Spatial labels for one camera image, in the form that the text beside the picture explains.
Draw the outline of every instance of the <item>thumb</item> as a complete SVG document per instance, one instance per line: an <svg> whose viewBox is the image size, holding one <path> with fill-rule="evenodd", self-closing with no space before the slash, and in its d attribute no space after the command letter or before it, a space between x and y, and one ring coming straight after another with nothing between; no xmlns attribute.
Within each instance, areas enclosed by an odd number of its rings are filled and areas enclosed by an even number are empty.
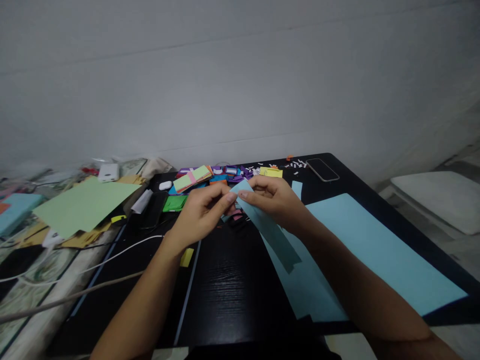
<svg viewBox="0 0 480 360"><path fill-rule="evenodd" d="M226 212L235 202L236 198L237 194L234 192L229 192L222 196L221 199L210 209L208 212L208 217L212 217L216 223L224 214L224 212Z"/></svg>
<svg viewBox="0 0 480 360"><path fill-rule="evenodd" d="M273 210L274 202L268 197L246 190L240 190L238 192L238 196L240 196L240 199L242 199L246 203L262 209L266 213L270 213Z"/></svg>

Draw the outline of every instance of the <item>yellow paper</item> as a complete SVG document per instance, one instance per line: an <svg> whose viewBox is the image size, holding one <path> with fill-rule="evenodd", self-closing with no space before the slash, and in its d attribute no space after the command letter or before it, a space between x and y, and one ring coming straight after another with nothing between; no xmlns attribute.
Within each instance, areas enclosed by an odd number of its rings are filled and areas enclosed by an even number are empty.
<svg viewBox="0 0 480 360"><path fill-rule="evenodd" d="M185 250L183 253L181 259L180 259L180 266L182 268L188 268L190 265L190 260L192 259L192 255L194 254L194 250L192 248L188 248Z"/></svg>
<svg viewBox="0 0 480 360"><path fill-rule="evenodd" d="M284 171L279 169L274 169L272 167L262 166L260 168L260 175L269 176L271 178L282 178L284 175Z"/></svg>
<svg viewBox="0 0 480 360"><path fill-rule="evenodd" d="M62 248L78 248L78 249L86 248L91 243L94 243L95 241L97 241L97 239L100 237L100 235L102 235L102 233L110 229L111 225L112 223L110 221L105 221L105 223L96 227L92 231L80 232L78 235L68 239L67 241L61 244L61 247Z"/></svg>
<svg viewBox="0 0 480 360"><path fill-rule="evenodd" d="M143 177L138 174L122 176L116 182L121 184L140 185L145 181Z"/></svg>

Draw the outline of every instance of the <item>white paper scrap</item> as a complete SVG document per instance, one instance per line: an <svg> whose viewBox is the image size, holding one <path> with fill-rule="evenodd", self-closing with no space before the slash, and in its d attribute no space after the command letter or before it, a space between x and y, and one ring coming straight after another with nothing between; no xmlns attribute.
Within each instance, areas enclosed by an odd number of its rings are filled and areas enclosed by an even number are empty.
<svg viewBox="0 0 480 360"><path fill-rule="evenodd" d="M145 190L138 200L132 205L131 210L135 214L141 214L149 203L153 193L154 192L152 190Z"/></svg>

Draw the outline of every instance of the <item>smartphone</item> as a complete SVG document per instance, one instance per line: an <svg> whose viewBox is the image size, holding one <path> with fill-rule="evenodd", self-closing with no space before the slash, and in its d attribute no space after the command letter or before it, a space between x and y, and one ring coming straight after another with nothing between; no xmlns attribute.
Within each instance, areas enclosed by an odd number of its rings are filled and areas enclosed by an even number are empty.
<svg viewBox="0 0 480 360"><path fill-rule="evenodd" d="M312 171L325 183L340 179L340 176L333 171L322 159L310 159L306 161L306 164L312 169Z"/></svg>
<svg viewBox="0 0 480 360"><path fill-rule="evenodd" d="M166 191L155 192L152 194L145 210L141 213L139 226L141 230L151 230L159 224L160 216L162 215L168 196L169 193Z"/></svg>

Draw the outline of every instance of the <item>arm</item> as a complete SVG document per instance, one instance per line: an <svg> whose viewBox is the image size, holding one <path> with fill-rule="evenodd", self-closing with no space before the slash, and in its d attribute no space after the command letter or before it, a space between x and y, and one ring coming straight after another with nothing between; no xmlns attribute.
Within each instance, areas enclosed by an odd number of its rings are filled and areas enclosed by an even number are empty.
<svg viewBox="0 0 480 360"><path fill-rule="evenodd" d="M358 260L281 178L254 176L238 195L297 236L379 359L459 359L415 310Z"/></svg>
<svg viewBox="0 0 480 360"><path fill-rule="evenodd" d="M207 236L237 195L224 184L192 190L141 278L103 332L90 359L150 359L167 317L180 258Z"/></svg>

